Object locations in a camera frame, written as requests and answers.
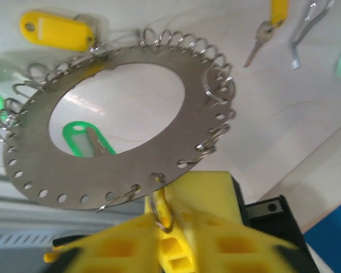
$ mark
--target marble surface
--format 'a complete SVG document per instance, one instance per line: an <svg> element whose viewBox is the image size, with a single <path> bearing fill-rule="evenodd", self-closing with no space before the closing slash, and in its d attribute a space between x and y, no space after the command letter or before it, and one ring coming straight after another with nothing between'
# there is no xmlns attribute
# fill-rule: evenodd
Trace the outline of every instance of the marble surface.
<svg viewBox="0 0 341 273"><path fill-rule="evenodd" d="M334 71L341 53L341 0L301 43L302 68L296 71L291 69L288 40L307 1L289 2L289 17L285 24L275 31L273 39L260 50L252 65L243 68L257 27L269 18L266 0L148 0L141 3L130 0L2 0L0 94L13 96L10 85L26 78L29 63L39 61L51 66L73 55L24 40L18 22L27 10L43 9L67 16L93 14L103 23L102 39L117 46L134 42L134 29L145 26L157 31L181 29L184 33L206 37L234 65L232 75L238 86L234 107L238 116L231 124L231 131L218 143L219 151L200 162L196 169L230 171L241 183L246 201L255 201L341 127L341 80ZM62 108L51 120L55 128L51 133L57 135L53 141L66 149L60 128L65 122L80 118L95 123L105 136L112 137L108 138L110 143L115 138L123 149L153 137L177 113L182 100L181 85L172 81L177 91L164 97L166 88L150 91L148 88L152 87L151 81L167 82L169 78L161 72L144 77L140 76L141 72L139 69L135 72L137 76L131 78L126 73L118 75L117 80L127 84L124 89L106 92L109 83L99 82L87 93L83 92L80 99L83 103L61 101ZM131 106L131 110L143 119L120 115L111 107L105 107L111 100L111 91L122 92L132 100L121 103L125 108ZM148 94L147 99L135 100L134 96L139 94ZM96 109L103 108L103 115L91 111L89 103ZM67 115L69 109L73 110L70 116ZM142 137L139 139L134 131ZM4 173L1 150L0 145L0 173Z"/></svg>

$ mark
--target key ring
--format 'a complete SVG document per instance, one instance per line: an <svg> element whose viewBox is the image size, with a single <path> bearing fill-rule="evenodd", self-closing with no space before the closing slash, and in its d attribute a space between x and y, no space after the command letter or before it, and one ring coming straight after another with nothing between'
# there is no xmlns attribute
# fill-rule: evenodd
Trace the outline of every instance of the key ring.
<svg viewBox="0 0 341 273"><path fill-rule="evenodd" d="M107 202L105 205L101 206L100 208L98 208L98 210L96 210L96 213L99 213L101 211L103 211L104 209L108 208L112 203L114 203L115 201L121 199L121 198L129 198L131 199L132 196L140 190L140 186L135 184L131 187L131 190L122 194L122 195L119 195L119 196L116 196L114 198L112 198L109 202Z"/></svg>
<svg viewBox="0 0 341 273"><path fill-rule="evenodd" d="M165 176L162 173L152 173L149 176L149 180L148 180L148 187L149 187L149 192L148 192L148 199L149 199L149 205L150 208L152 210L152 213L154 215L155 218L155 224L165 233L170 233L173 230L173 226L174 226L174 213L172 212L172 210L168 207L169 213L170 213L170 217L171 217L171 221L169 226L165 226L160 218L159 218L159 213L157 211L157 207L154 201L154 195L153 195L153 191L152 191L152 187L151 184L153 182L159 183L159 182L164 182L165 181ZM158 190L158 193L160 194L164 194L164 188L161 188Z"/></svg>

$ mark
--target white countertop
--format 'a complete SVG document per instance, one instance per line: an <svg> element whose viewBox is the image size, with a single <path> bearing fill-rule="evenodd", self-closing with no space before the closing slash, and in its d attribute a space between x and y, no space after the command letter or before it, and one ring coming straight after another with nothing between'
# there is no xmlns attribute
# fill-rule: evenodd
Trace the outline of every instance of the white countertop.
<svg viewBox="0 0 341 273"><path fill-rule="evenodd" d="M103 37L107 40L128 35L135 28L144 26L157 31L180 29L206 37L234 65L232 75L238 86L234 108L238 116L231 123L231 131L218 143L219 151L200 162L196 169L230 171L241 183L247 202L255 201L341 127L341 79L334 72L341 54L341 0L303 40L299 47L302 68L293 71L288 39L305 3L290 1L288 20L276 30L252 65L243 68L257 27L269 17L269 1L0 1L0 94L13 96L10 85L19 78L22 80L20 74L25 74L29 63L53 64L69 54L29 44L21 37L19 18L28 10L54 10L69 16L93 14L102 19ZM126 76L124 73L120 78L128 79ZM143 83L146 92L149 80L144 78ZM157 118L158 127L149 129L154 118L148 117L144 118L144 124L138 124L143 140L165 127L179 107L179 96L174 100L159 99L160 92L152 90L153 97L137 101L138 104L134 104L137 106L132 105L137 107L133 108L135 111L144 115L148 113L144 112L145 108L156 105L150 115ZM93 98L92 103L100 106L106 102L102 93L94 93ZM157 109L164 104L168 104L169 111L159 113ZM128 118L122 120L118 116L109 124L107 117L116 115L109 107L105 115L99 117L88 114L83 104L67 101L62 105L63 113L73 109L78 113L73 119L85 117L104 135L115 135L128 142L136 140L132 139L132 130L127 131L126 126L122 128L125 124L132 126ZM57 134L59 127L65 125L63 123L61 118L53 121ZM119 131L112 131L114 125L122 128L121 135ZM1 149L0 145L0 173L4 173Z"/></svg>

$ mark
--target key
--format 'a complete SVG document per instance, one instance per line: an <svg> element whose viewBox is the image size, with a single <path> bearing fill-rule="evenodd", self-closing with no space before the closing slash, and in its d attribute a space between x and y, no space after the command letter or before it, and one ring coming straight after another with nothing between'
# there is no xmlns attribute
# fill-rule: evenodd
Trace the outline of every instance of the key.
<svg viewBox="0 0 341 273"><path fill-rule="evenodd" d="M98 141L96 131L91 128L86 128L86 133L91 141L92 148L93 148L93 155L94 156L104 156L109 155L107 150L103 147L103 145Z"/></svg>
<svg viewBox="0 0 341 273"><path fill-rule="evenodd" d="M244 64L244 67L248 67L252 60L254 59L255 55L257 54L257 52L259 51L259 49L268 41L270 41L270 39L273 36L274 33L274 27L271 25L271 23L269 21L264 21L259 28L257 29L256 33L255 33L255 45L252 49L252 51L250 52L248 58L246 59L246 62Z"/></svg>

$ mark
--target metal ring plate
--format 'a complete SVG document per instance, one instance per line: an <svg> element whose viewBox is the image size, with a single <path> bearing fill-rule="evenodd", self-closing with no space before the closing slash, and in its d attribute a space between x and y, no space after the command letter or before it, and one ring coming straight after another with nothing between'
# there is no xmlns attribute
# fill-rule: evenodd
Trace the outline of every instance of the metal ring plate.
<svg viewBox="0 0 341 273"><path fill-rule="evenodd" d="M157 136L132 150L97 158L80 158L62 152L49 136L49 119L61 98L79 82L104 69L119 65L149 63L164 66L176 73L185 87L185 98L175 119ZM181 52L179 48L169 50L166 45L156 48L150 45L122 48L109 53L106 61L89 63L73 73L58 78L37 92L18 114L20 126L13 127L15 138L7 139L14 151L3 151L6 172L17 187L30 200L45 206L65 209L97 209L106 202L106 194L119 196L138 184L141 190L134 195L139 198L147 194L149 174L163 173L164 183L153 186L157 190L183 175L195 164L184 168L177 166L180 160L200 156L195 149L210 135L209 129L217 128L226 119L216 119L218 114L228 117L230 92L219 90L218 71L210 71L209 85L217 96L227 100L224 105L215 103L203 90L202 76L212 61L202 63L202 55L192 56L192 51ZM45 197L39 192L47 190ZM65 202L58 197L67 195ZM88 196L86 204L81 198ZM129 200L118 200L113 205Z"/></svg>

